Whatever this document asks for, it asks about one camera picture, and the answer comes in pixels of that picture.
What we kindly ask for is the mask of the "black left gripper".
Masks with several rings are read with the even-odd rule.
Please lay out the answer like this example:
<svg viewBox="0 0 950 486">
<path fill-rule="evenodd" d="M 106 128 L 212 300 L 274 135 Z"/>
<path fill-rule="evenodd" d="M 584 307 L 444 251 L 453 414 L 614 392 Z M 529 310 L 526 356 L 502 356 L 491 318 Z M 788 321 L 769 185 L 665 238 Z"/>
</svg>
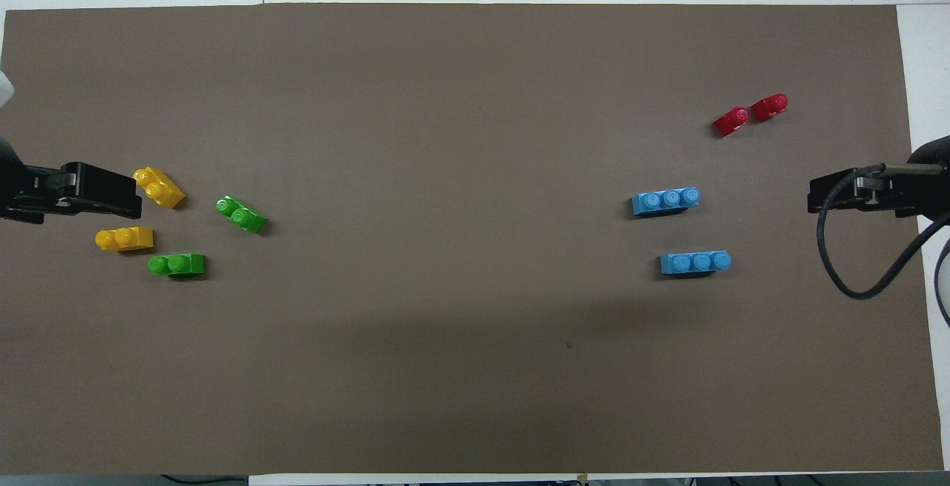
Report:
<svg viewBox="0 0 950 486">
<path fill-rule="evenodd" d="M 111 214 L 140 219 L 143 200 L 132 177 L 87 162 L 60 168 L 27 165 L 1 139 L 1 218 L 41 225 L 45 212 Z"/>
</svg>

